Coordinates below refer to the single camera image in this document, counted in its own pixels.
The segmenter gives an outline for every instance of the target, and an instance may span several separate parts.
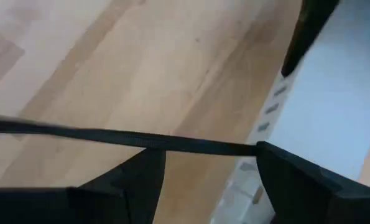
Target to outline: black bag handle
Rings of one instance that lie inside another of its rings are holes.
[[[0,116],[0,133],[46,134],[125,146],[224,156],[257,156],[258,146],[110,129],[72,128]]]

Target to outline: black fabric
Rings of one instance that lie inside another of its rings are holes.
[[[370,187],[267,142],[257,156],[275,223],[370,223]]]
[[[161,134],[137,133],[131,131],[70,128],[7,117],[0,117],[0,133],[49,134],[53,136],[121,144],[126,146],[224,156],[256,156],[259,152],[258,147],[245,144],[165,136]]]
[[[287,77],[318,37],[340,0],[302,0],[302,9],[282,67]]]
[[[0,223],[152,224],[164,169],[145,149],[81,187],[0,189]]]

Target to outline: black strap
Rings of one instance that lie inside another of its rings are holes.
[[[71,128],[0,116],[0,133],[47,134],[73,139],[224,156],[257,156],[261,148],[202,139],[108,129]]]

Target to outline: white wall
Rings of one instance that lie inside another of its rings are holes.
[[[342,1],[294,75],[268,141],[357,179],[370,148],[370,1]]]

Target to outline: wooden floor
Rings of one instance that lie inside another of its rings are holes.
[[[300,0],[0,0],[0,114],[244,142]],[[0,136],[0,187],[81,185],[140,149]],[[235,158],[169,152],[155,223],[208,223]]]

